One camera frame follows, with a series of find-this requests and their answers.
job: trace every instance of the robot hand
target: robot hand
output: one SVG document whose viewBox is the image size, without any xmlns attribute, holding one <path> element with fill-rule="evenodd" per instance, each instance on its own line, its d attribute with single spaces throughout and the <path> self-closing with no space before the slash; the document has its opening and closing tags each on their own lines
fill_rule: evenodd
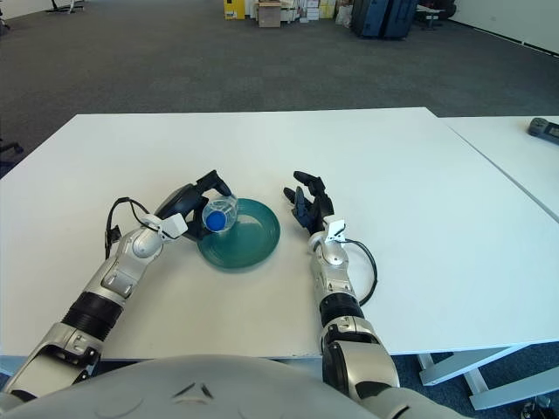
<svg viewBox="0 0 559 419">
<path fill-rule="evenodd" d="M 311 203 L 306 199 L 300 186 L 295 191 L 284 188 L 283 193 L 294 205 L 292 212 L 299 224 L 307 229 L 312 236 L 314 233 L 324 230 L 323 220 L 325 217 L 334 214 L 334 207 L 325 192 L 326 187 L 320 177 L 308 175 L 304 172 L 294 172 L 293 177 L 308 187 L 311 196 L 314 196 L 314 201 Z"/>
<path fill-rule="evenodd" d="M 169 218 L 175 214 L 181 214 L 183 218 L 194 211 L 192 221 L 186 223 L 188 229 L 183 235 L 190 240 L 199 241 L 211 231 L 204 227 L 202 222 L 202 210 L 208 198 L 203 193 L 214 189 L 223 196 L 230 196 L 231 190 L 225 182 L 219 177 L 216 170 L 212 170 L 204 177 L 197 180 L 197 184 L 189 183 L 173 192 L 155 211 L 155 215 L 162 220 Z"/>
</svg>

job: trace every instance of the green plate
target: green plate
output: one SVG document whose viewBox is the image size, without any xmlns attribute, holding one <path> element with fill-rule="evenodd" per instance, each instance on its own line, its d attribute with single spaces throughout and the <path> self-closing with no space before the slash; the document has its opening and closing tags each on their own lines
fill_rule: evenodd
<svg viewBox="0 0 559 419">
<path fill-rule="evenodd" d="M 280 223 L 271 209 L 252 199 L 238 200 L 237 222 L 222 233 L 206 236 L 198 249 L 211 264 L 246 268 L 266 259 L 280 240 Z"/>
</svg>

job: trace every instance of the black joint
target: black joint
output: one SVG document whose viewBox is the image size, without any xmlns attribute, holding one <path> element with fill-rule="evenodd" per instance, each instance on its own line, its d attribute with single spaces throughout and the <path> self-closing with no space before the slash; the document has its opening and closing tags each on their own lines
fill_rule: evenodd
<svg viewBox="0 0 559 419">
<path fill-rule="evenodd" d="M 30 402 L 37 397 L 32 395 L 31 393 L 26 392 L 25 390 L 14 390 L 11 392 L 12 395 L 16 396 L 22 402 Z"/>
<path fill-rule="evenodd" d="M 328 327 L 328 331 L 324 336 L 324 345 L 329 345 L 331 342 L 336 340 L 342 340 L 345 342 L 359 342 L 359 343 L 376 343 L 380 342 L 369 333 L 358 333 L 358 332 L 340 332 L 337 325 L 331 325 Z"/>
<path fill-rule="evenodd" d="M 360 399 L 380 395 L 387 388 L 390 388 L 388 384 L 377 381 L 361 381 L 355 385 L 355 390 Z"/>
<path fill-rule="evenodd" d="M 327 325 L 333 319 L 344 316 L 353 316 L 364 319 L 363 311 L 359 301 L 345 292 L 337 292 L 328 295 L 319 305 L 322 326 Z"/>
<path fill-rule="evenodd" d="M 89 373 L 84 369 L 72 384 L 78 384 L 79 382 L 85 381 L 89 378 L 89 376 Z"/>
<path fill-rule="evenodd" d="M 122 307 L 110 299 L 83 292 L 72 304 L 62 323 L 105 340 L 121 313 Z"/>
<path fill-rule="evenodd" d="M 322 380 L 340 393 L 349 395 L 348 370 L 343 351 L 337 343 L 324 347 L 322 355 Z"/>
</svg>

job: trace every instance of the blue bottle cap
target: blue bottle cap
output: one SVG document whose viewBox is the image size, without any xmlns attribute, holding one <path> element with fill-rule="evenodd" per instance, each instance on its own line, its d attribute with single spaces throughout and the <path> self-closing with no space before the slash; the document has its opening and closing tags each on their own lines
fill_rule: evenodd
<svg viewBox="0 0 559 419">
<path fill-rule="evenodd" d="M 212 211 L 206 217 L 206 227 L 211 231 L 221 231 L 224 229 L 227 223 L 227 218 L 225 214 L 221 211 Z"/>
</svg>

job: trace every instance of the blue object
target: blue object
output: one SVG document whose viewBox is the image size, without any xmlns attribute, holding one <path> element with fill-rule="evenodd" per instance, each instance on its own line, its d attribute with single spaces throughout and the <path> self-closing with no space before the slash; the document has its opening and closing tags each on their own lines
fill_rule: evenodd
<svg viewBox="0 0 559 419">
<path fill-rule="evenodd" d="M 225 227 L 225 223 L 227 223 L 227 217 L 221 211 L 212 211 L 206 217 L 206 225 L 212 231 L 222 230 Z"/>
<path fill-rule="evenodd" d="M 418 0 L 355 0 L 351 30 L 360 37 L 405 38 Z"/>
<path fill-rule="evenodd" d="M 204 237 L 198 249 L 216 267 L 239 269 L 262 262 L 279 240 L 280 223 L 273 211 L 258 201 L 240 198 L 233 226 Z"/>
</svg>

